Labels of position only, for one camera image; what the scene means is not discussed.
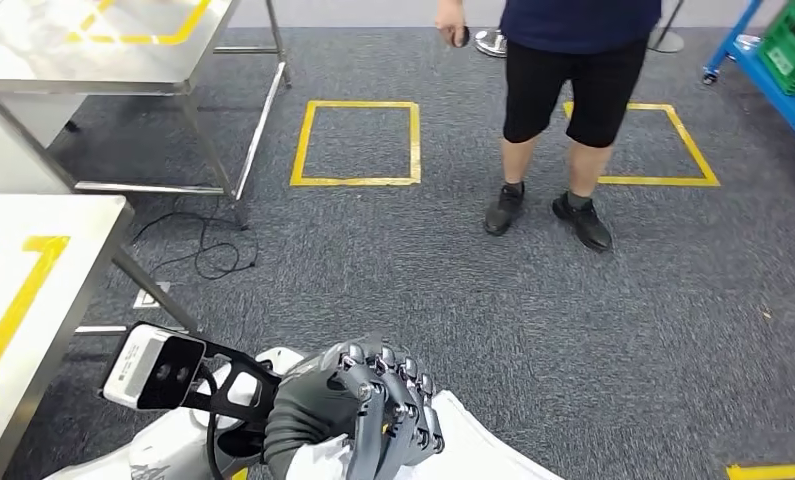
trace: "yellow floor marking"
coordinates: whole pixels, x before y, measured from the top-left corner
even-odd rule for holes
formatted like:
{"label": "yellow floor marking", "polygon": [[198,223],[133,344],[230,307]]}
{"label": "yellow floor marking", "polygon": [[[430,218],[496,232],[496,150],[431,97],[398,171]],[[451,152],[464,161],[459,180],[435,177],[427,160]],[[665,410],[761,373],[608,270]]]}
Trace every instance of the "yellow floor marking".
{"label": "yellow floor marking", "polygon": [[69,241],[70,237],[29,237],[23,243],[24,252],[39,252],[41,256],[0,319],[0,357]]}
{"label": "yellow floor marking", "polygon": [[191,36],[191,32],[197,27],[200,19],[208,10],[211,0],[202,0],[198,3],[188,18],[179,27],[179,30],[172,35],[98,35],[89,34],[88,30],[96,23],[97,18],[101,17],[115,0],[102,0],[93,13],[88,15],[81,24],[78,32],[70,32],[67,35],[68,42],[93,42],[93,43],[128,43],[128,44],[152,44],[152,45],[178,45]]}
{"label": "yellow floor marking", "polygon": [[727,476],[730,480],[795,480],[795,464],[763,467],[733,465],[727,468]]}
{"label": "yellow floor marking", "polygon": [[[409,176],[408,177],[369,177],[369,178],[326,178],[306,177],[303,170],[306,166],[306,154],[309,150],[312,125],[315,111],[323,108],[408,108],[409,109]],[[297,143],[297,156],[291,170],[292,186],[297,187],[381,187],[407,186],[421,182],[421,120],[420,108],[414,102],[376,102],[357,100],[311,100],[306,106],[303,126],[300,128],[300,139]]]}
{"label": "yellow floor marking", "polygon": [[[571,114],[574,111],[574,102],[567,101],[562,104],[562,108],[565,110],[565,115],[567,115],[568,118],[571,118]],[[709,167],[709,164],[706,162],[706,159],[703,157],[700,149],[697,148],[697,144],[694,142],[694,139],[691,138],[688,130],[686,130],[685,125],[683,125],[683,122],[680,120],[680,116],[677,115],[677,111],[674,109],[673,105],[668,105],[666,103],[629,103],[627,104],[627,108],[629,110],[662,110],[665,112],[665,114],[668,116],[668,120],[671,121],[671,125],[674,126],[674,129],[676,129],[677,133],[680,135],[680,139],[686,146],[686,150],[688,150],[692,159],[694,159],[694,162],[697,164],[697,167],[700,169],[700,173],[703,174],[703,177],[637,177],[626,175],[602,176],[599,179],[600,183],[612,185],[658,185],[670,187],[721,186],[721,182],[718,181],[718,178],[715,176],[715,172],[712,171],[712,168]]]}

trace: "gray carpet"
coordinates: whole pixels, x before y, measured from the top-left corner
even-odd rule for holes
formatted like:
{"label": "gray carpet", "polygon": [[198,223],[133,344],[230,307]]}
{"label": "gray carpet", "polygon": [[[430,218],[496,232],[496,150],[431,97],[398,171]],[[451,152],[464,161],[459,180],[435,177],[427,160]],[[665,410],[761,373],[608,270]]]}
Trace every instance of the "gray carpet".
{"label": "gray carpet", "polygon": [[[733,463],[795,463],[795,135],[732,66],[718,85],[700,84],[724,31],[681,33],[686,49],[651,55],[634,101],[673,104],[723,186],[601,187],[611,254],[586,250],[548,208],[566,180],[561,105],[525,217],[504,237],[482,231],[500,181],[500,60],[446,49],[431,29],[289,29],[294,88],[276,103],[245,195],[253,229],[210,234],[238,245],[242,263],[258,252],[256,267],[209,282],[185,262],[156,277],[174,282],[171,294],[214,339],[253,353],[380,331],[426,360],[489,430],[568,480],[726,479]],[[201,79],[200,120],[230,170],[271,69],[267,58],[218,58]],[[289,187],[310,99],[417,102],[421,184]],[[53,152],[84,179],[209,181],[172,107],[91,99],[75,118],[83,133],[63,134]],[[630,113],[611,173],[697,174],[659,115]],[[405,172],[405,123],[400,111],[319,113],[306,174]],[[134,231],[173,205],[131,201]],[[170,220],[133,250],[153,268],[193,251],[199,227]],[[204,266],[230,258],[215,252]],[[132,310],[135,294],[110,272],[86,322],[167,321]],[[95,398],[113,347],[72,343],[6,478],[94,458],[154,418]]]}

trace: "white robot body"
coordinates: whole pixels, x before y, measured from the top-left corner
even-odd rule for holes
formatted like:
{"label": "white robot body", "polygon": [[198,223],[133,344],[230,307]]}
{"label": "white robot body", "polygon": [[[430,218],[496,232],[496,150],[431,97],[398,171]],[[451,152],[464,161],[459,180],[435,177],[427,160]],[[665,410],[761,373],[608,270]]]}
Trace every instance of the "white robot body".
{"label": "white robot body", "polygon": [[[256,357],[270,360],[273,370],[285,374],[303,359],[299,352],[273,348]],[[218,382],[229,374],[229,367],[214,373]],[[230,401],[246,402],[255,393],[255,379],[240,375],[230,391]],[[447,435],[447,448],[414,467],[403,467],[396,480],[563,480],[532,462],[486,430],[449,391],[432,400],[441,429]],[[218,431],[234,428],[237,420],[219,417]],[[210,480],[206,456],[208,414],[177,408],[139,432],[131,443],[83,465],[65,468],[46,480],[139,480],[171,478]],[[347,445],[341,439],[301,448],[294,457],[286,479],[343,480]],[[232,459],[218,454],[222,471],[235,471]]]}

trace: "white table top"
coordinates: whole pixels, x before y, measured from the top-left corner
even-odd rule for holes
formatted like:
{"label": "white table top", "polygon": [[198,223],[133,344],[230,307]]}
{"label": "white table top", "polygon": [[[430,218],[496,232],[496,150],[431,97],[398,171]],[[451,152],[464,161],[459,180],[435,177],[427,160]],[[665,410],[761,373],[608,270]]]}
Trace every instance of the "white table top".
{"label": "white table top", "polygon": [[187,93],[239,0],[0,0],[0,92]]}
{"label": "white table top", "polygon": [[0,195],[0,478],[131,217],[120,196]]}

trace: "sock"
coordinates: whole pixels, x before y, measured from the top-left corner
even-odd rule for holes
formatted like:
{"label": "sock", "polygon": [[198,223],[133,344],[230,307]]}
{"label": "sock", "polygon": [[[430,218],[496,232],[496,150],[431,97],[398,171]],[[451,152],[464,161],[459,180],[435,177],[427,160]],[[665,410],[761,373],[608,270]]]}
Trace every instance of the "sock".
{"label": "sock", "polygon": [[509,187],[512,187],[512,188],[514,188],[514,189],[515,189],[515,190],[517,190],[517,191],[518,191],[518,193],[520,193],[521,195],[523,195],[523,194],[524,194],[524,182],[523,182],[523,180],[522,180],[522,181],[520,181],[520,182],[518,182],[518,183],[509,183],[509,182],[506,182],[506,185],[507,185],[507,186],[509,186]]}
{"label": "sock", "polygon": [[572,193],[568,190],[568,205],[574,207],[575,209],[579,210],[586,206],[588,202],[591,201],[591,197],[581,197],[575,193]]}

